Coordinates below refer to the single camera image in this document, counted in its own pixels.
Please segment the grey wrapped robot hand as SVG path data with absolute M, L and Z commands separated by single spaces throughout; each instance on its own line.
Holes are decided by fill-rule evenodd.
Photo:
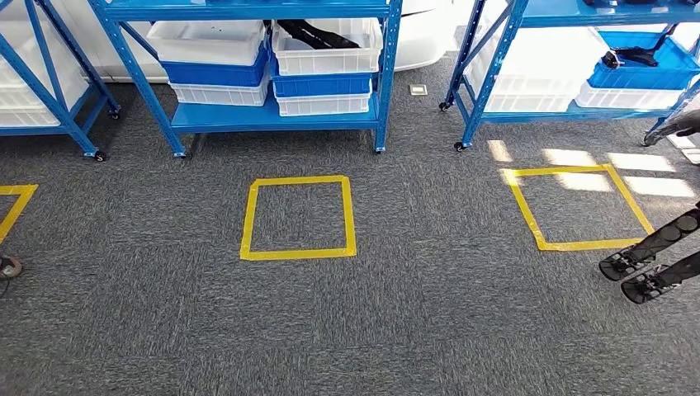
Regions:
M 647 132 L 642 140 L 645 147 L 656 145 L 664 137 L 677 135 L 688 137 L 699 133 L 699 109 L 685 111 L 668 119 L 660 128 Z

